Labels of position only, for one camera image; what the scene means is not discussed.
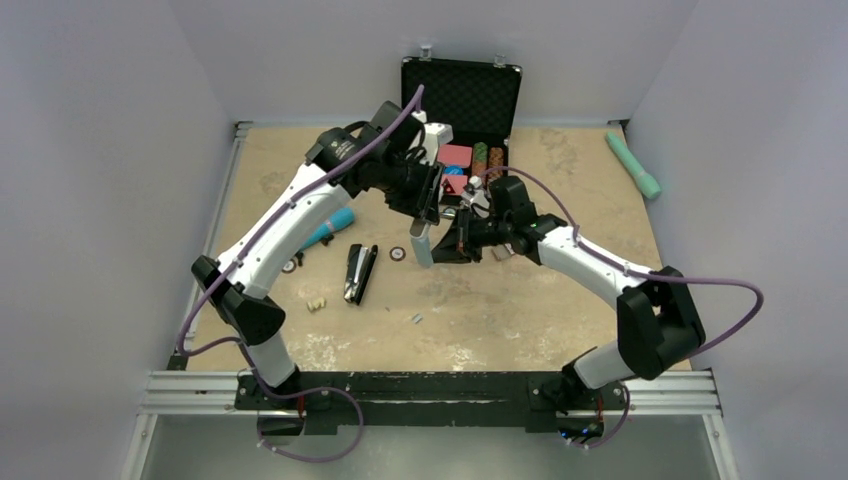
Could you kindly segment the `light blue stapler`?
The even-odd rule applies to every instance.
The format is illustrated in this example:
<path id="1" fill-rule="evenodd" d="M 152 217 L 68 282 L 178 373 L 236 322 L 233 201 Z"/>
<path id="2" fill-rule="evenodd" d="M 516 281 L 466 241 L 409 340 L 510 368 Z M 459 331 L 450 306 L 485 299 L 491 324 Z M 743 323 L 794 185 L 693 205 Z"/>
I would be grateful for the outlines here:
<path id="1" fill-rule="evenodd" d="M 414 219 L 409 229 L 410 242 L 416 262 L 425 269 L 434 265 L 429 237 L 430 227 L 431 225 L 426 221 Z"/>

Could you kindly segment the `black stapler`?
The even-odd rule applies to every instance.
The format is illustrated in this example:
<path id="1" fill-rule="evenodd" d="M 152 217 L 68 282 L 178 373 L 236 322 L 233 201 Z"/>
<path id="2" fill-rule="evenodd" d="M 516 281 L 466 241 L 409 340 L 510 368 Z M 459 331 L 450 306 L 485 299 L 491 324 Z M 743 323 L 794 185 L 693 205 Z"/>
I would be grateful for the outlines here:
<path id="1" fill-rule="evenodd" d="M 363 244 L 350 246 L 343 289 L 343 299 L 348 304 L 361 304 L 378 254 L 379 247 L 376 244 L 370 247 Z"/>

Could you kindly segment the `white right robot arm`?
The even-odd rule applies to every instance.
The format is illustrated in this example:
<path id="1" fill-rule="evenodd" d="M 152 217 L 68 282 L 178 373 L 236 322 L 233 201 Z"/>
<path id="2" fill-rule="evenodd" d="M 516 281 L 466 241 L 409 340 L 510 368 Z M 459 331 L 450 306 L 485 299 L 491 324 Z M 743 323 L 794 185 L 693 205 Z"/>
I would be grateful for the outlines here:
<path id="1" fill-rule="evenodd" d="M 568 222 L 536 211 L 519 178 L 501 177 L 486 192 L 472 180 L 463 198 L 436 246 L 429 243 L 428 225 L 411 229 L 422 267 L 478 262 L 483 248 L 508 245 L 533 263 L 568 276 L 615 310 L 616 339 L 562 369 L 557 391 L 569 404 L 584 407 L 613 382 L 655 379 L 704 344 L 692 295 L 676 269 L 653 272 L 580 240 Z"/>

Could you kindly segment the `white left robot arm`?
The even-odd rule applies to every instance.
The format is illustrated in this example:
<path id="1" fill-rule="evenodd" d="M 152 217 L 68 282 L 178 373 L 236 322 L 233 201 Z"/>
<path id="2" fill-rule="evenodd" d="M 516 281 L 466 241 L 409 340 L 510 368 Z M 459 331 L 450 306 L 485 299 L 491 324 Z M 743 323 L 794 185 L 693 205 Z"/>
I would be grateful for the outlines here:
<path id="1" fill-rule="evenodd" d="M 231 326 L 272 408 L 289 407 L 300 391 L 282 333 L 286 314 L 269 296 L 285 264 L 332 214 L 370 189 L 383 191 L 397 212 L 437 222 L 444 169 L 437 154 L 452 139 L 451 126 L 429 121 L 416 104 L 387 101 L 370 121 L 322 132 L 256 224 L 217 257 L 195 260 L 203 293 L 189 315 L 210 303 Z"/>

